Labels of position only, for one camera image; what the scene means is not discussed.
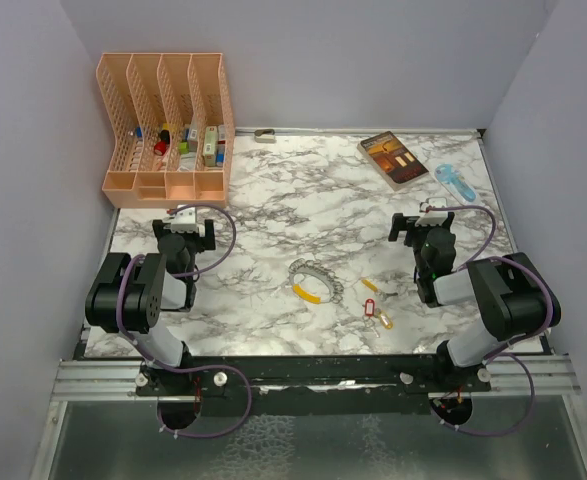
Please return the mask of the yellow tag key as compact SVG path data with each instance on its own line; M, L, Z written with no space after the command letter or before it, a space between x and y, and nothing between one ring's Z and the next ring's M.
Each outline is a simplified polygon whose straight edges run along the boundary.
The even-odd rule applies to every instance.
M374 293L377 297L379 297L381 300L386 300L388 298L392 298L392 297L397 296L397 293L388 293L388 292L385 292L384 290L382 290L381 288L379 288L373 282L371 282L370 280L368 280L366 278L362 278L361 279L361 283L367 289L369 289L372 293Z

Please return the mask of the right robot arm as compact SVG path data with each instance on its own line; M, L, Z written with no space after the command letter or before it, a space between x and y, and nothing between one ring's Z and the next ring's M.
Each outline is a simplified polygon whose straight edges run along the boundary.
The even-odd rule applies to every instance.
M537 337L561 320L561 306L547 282L523 252L478 259L456 268L456 235L451 231L457 207L427 206L422 214L392 217L388 236L414 256L414 283L430 308L473 301L480 318L461 334L442 342L432 367L434 383L454 391L469 368L478 367L510 346Z

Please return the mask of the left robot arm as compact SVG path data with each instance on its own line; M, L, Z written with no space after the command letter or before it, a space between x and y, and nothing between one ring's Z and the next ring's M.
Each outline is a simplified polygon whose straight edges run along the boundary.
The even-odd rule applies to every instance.
M159 382L179 395L193 385L190 352L160 314L188 312L196 299L197 256L216 249L214 222L175 218L155 220L157 251L134 259L124 252L106 255L87 294L85 316L93 327L118 334L161 368Z

